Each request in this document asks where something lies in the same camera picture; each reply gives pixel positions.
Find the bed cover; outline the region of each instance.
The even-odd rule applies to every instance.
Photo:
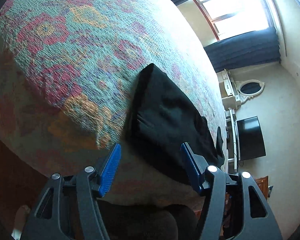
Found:
[[[72,175],[122,145],[111,203],[202,199],[146,164],[124,139],[138,73],[156,64],[208,120],[225,116],[218,79],[170,0],[7,0],[0,11],[0,139],[50,176]]]

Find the beige wall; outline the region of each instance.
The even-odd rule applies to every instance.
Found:
[[[217,41],[210,25],[193,0],[188,0],[178,5],[178,9],[198,36],[203,47]]]
[[[264,91],[237,111],[238,120],[258,116],[266,156],[245,160],[239,172],[269,176],[269,205],[287,239],[300,223],[300,88],[280,64],[230,70],[237,81],[257,79]]]
[[[273,0],[281,22],[286,57],[282,66],[296,79],[300,87],[300,6],[295,0]]]

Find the flat screen tv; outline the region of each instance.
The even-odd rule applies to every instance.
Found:
[[[236,121],[238,131],[239,159],[248,160],[266,156],[265,143],[258,117]]]

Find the floral bedspread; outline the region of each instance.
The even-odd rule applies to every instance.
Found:
[[[0,139],[50,176],[94,164],[114,142],[122,160],[105,200],[190,207],[189,186],[147,165],[124,140],[138,73],[155,63],[204,115],[225,117],[217,76],[170,0],[7,0],[0,11]]]

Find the window frame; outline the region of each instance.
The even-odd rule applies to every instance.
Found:
[[[193,0],[193,1],[198,6],[199,10],[201,11],[201,13],[203,14],[203,16],[207,20],[207,22],[210,25],[210,28],[212,29],[212,32],[214,33],[217,41],[220,41],[220,35],[221,34],[220,34],[217,26],[215,25],[215,23],[218,22],[218,21],[229,19],[229,18],[237,15],[238,13],[240,13],[240,11],[239,12],[235,12],[235,13],[229,13],[229,14],[225,14],[225,15],[222,15],[220,17],[212,19],[211,16],[210,16],[210,14],[208,13],[207,9],[203,5],[205,2],[211,1],[211,0],[204,0],[204,1]],[[261,1],[261,4],[262,4],[262,7],[264,9],[264,12],[266,14],[266,18],[267,18],[269,27],[273,27],[274,23],[273,23],[273,20],[272,20],[272,16],[271,16],[271,12],[270,12],[270,9],[268,7],[268,4],[267,4],[266,0],[260,0],[260,1]]]

